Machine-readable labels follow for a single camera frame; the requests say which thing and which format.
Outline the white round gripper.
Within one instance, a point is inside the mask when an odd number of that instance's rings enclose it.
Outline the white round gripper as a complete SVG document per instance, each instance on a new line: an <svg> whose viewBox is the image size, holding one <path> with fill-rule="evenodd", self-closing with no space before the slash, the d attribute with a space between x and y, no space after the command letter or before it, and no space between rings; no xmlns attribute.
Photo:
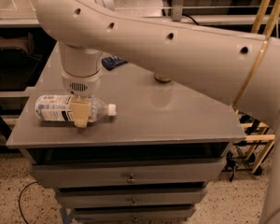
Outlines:
<svg viewBox="0 0 280 224"><path fill-rule="evenodd" d="M77 77L62 70L64 88L74 95L93 95L101 84L102 71L87 77ZM91 102L82 96L74 96L70 103L73 122L78 128L86 128L91 110Z"/></svg>

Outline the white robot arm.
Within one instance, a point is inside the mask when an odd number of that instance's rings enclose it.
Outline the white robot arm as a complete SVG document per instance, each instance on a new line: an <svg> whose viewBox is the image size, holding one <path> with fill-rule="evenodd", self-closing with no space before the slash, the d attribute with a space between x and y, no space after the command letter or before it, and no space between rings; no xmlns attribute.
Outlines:
<svg viewBox="0 0 280 224"><path fill-rule="evenodd" d="M232 105L275 134L259 224L280 224L280 39L118 14L112 0L38 0L36 16L60 44L63 84L97 89L106 52Z"/></svg>

